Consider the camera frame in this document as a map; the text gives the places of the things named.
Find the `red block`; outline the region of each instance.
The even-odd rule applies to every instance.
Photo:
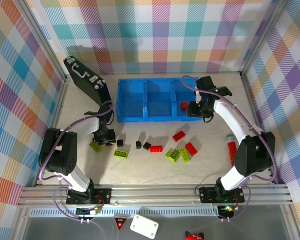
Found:
[[[192,145],[191,142],[187,143],[185,145],[185,148],[189,151],[191,156],[195,155],[198,152],[197,149],[195,149],[195,147]]]
[[[150,146],[150,152],[151,153],[160,153],[160,152],[162,152],[163,151],[163,147],[162,147],[162,145],[160,145],[160,146]]]
[[[181,103],[181,109],[182,109],[182,111],[187,110],[187,107],[188,107],[188,103],[187,103],[186,101],[183,101],[183,102]]]
[[[186,134],[184,131],[178,132],[176,135],[174,135],[172,138],[175,142],[178,142],[180,139],[182,139]]]

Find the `table surface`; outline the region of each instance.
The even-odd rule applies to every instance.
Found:
[[[117,98],[118,79],[181,77],[184,74],[115,74],[102,76],[107,83],[112,100]],[[218,87],[227,86],[233,93],[238,107],[252,120],[252,112],[244,86],[238,73],[194,73],[193,77],[210,75]],[[83,93],[71,81],[65,97],[58,127],[64,129],[73,121],[81,118],[87,111],[97,112],[99,106]],[[127,159],[114,157],[117,145],[101,146],[95,152],[89,143],[90,134],[77,145],[77,165],[95,184],[215,184],[218,177],[231,169],[231,162],[226,144],[226,135],[231,133],[223,119],[215,114],[210,123],[203,121],[171,122],[117,122],[114,118],[110,128],[115,131],[116,139],[123,139],[124,146],[119,150],[127,151]],[[178,142],[172,136],[184,131],[186,136]],[[163,152],[153,153],[145,149],[136,149],[136,141],[152,145],[163,145]],[[167,151],[178,147],[184,149],[191,142],[198,153],[191,161],[184,163],[182,158],[173,163],[165,157]],[[267,170],[259,173],[269,177]],[[250,184],[265,183],[252,179]],[[63,184],[56,178],[43,184]]]

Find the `blue bin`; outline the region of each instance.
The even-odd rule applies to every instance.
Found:
[[[185,82],[196,85],[191,79]],[[187,117],[181,109],[182,102],[195,100],[193,91],[183,85],[180,77],[119,79],[116,117],[121,123],[202,120]]]

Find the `red warning sticker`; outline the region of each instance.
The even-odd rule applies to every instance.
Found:
[[[124,226],[124,224],[125,224],[125,222],[126,222],[127,219],[128,219],[127,217],[114,217],[116,226],[118,227],[119,231]]]

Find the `plaid wall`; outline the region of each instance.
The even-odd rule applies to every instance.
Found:
[[[0,0],[0,240],[38,165],[61,81],[12,0]]]
[[[262,128],[276,137],[279,177],[300,219],[300,0],[290,0],[248,73]]]
[[[102,74],[237,72],[274,2],[28,0],[60,61]]]

